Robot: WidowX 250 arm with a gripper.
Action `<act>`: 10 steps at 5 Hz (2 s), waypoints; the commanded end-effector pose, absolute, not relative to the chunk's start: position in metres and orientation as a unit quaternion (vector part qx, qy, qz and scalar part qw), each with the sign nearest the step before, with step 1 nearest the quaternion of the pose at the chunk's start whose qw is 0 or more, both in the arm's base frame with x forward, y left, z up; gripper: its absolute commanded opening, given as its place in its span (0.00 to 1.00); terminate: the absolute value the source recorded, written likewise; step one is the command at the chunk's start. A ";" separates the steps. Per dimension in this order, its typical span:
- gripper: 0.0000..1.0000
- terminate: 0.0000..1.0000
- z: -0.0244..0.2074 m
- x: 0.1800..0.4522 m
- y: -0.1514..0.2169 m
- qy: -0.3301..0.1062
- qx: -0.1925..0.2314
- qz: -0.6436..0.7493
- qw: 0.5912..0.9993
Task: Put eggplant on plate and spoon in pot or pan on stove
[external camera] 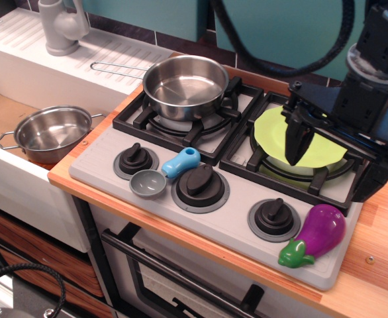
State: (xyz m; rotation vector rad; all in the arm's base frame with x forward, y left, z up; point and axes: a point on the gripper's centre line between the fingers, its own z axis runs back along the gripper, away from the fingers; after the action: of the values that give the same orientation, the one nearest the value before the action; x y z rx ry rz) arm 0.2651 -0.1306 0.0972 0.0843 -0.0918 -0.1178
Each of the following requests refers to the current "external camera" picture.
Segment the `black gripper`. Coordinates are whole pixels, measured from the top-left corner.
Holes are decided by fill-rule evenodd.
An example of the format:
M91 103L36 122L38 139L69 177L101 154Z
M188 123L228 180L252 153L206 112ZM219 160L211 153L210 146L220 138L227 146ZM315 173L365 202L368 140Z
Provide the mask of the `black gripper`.
M369 161L353 202L363 203L388 182L388 87L345 81L324 87L294 81L283 108L285 157L295 166L318 133Z

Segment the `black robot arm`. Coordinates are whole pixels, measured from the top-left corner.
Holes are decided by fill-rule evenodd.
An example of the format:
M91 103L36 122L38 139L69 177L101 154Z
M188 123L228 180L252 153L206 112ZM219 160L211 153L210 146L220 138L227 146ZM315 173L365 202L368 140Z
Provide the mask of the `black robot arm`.
M364 28L350 47L340 87L292 83L283 107L285 157L295 165L315 134L367 161L352 201L364 202L388 182L388 1L368 1Z

